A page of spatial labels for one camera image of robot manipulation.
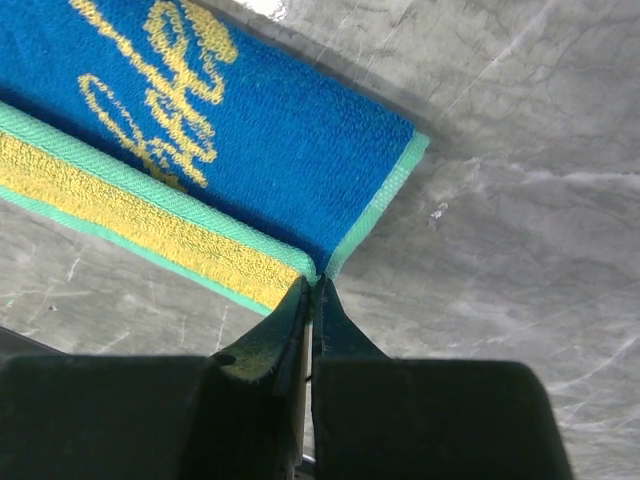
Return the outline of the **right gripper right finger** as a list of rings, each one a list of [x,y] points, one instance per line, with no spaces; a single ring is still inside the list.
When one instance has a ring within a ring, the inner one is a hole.
[[[334,282],[322,275],[313,287],[310,307],[312,358],[388,359],[346,314]]]

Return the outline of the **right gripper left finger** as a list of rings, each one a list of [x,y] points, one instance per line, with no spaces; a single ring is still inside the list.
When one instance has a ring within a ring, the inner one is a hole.
[[[308,310],[309,283],[300,277],[269,315],[212,358],[234,379],[288,395],[306,372]]]

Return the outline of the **blue green crocodile towel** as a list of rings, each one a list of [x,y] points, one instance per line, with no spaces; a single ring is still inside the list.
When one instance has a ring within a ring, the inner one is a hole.
[[[260,313],[423,158],[381,104],[191,1],[1,5],[1,195]]]

